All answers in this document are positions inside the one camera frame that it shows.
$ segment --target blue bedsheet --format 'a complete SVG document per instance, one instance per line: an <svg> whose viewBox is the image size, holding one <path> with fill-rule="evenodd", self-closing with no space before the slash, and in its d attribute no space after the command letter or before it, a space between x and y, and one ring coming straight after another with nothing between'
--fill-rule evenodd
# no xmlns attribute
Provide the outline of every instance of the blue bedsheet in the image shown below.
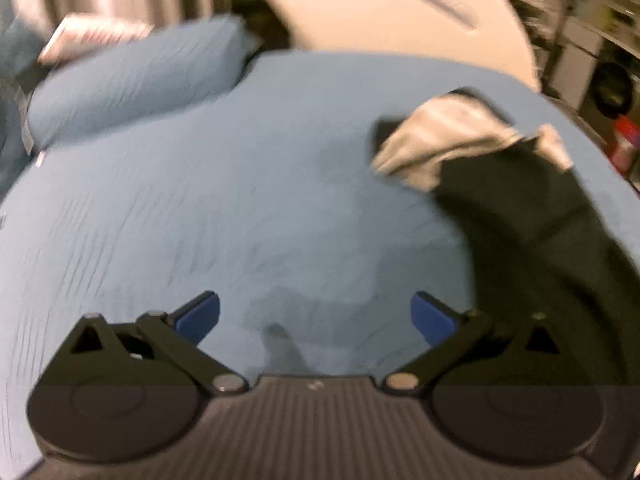
<svg viewBox="0 0 640 480"><path fill-rule="evenodd" d="M516 80L417 57L263 56L229 94L52 146L0 206L0 477L38 456L28 391L83 312L123 322L210 288L222 317L201 348L252 379L379 378L426 350L409 299L471 307L468 253L428 195L369 169L370 131L462 86L525 134L552 123L640 264L631 188Z"/></svg>

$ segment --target red object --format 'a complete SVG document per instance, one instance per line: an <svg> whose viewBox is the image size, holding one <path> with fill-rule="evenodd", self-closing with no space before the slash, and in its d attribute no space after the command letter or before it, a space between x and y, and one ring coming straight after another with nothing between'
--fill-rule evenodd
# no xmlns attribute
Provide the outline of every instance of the red object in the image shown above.
<svg viewBox="0 0 640 480"><path fill-rule="evenodd" d="M626 176L640 152L640 128L628 117L620 116L614 129L616 139L607 150L607 156L618 173Z"/></svg>

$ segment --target blue pillow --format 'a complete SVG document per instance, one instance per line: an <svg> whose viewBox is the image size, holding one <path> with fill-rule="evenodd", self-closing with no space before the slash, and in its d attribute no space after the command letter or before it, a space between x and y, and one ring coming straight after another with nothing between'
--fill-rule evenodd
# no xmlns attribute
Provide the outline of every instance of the blue pillow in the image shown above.
<svg viewBox="0 0 640 480"><path fill-rule="evenodd" d="M162 30L78 60L34 92L28 123L36 147L75 142L228 92L257 43L241 18Z"/></svg>

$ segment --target black cloth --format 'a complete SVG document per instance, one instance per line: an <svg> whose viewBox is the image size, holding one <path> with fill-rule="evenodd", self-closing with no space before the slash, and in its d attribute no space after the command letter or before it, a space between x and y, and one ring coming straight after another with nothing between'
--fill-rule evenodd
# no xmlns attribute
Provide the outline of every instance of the black cloth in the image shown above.
<svg viewBox="0 0 640 480"><path fill-rule="evenodd" d="M571 171L535 140L442 165L435 195L472 251L476 307L544 312L591 381L640 384L640 278Z"/></svg>

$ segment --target ribbed plastic surface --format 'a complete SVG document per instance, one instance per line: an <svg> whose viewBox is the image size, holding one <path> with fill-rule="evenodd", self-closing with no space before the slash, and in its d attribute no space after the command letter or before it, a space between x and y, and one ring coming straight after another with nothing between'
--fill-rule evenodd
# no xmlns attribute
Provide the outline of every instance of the ribbed plastic surface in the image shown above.
<svg viewBox="0 0 640 480"><path fill-rule="evenodd" d="M188 436L136 463L49 460L28 480L602 480L581 459L545 468L495 465L457 448L411 399L366 378L263 378L216 400Z"/></svg>

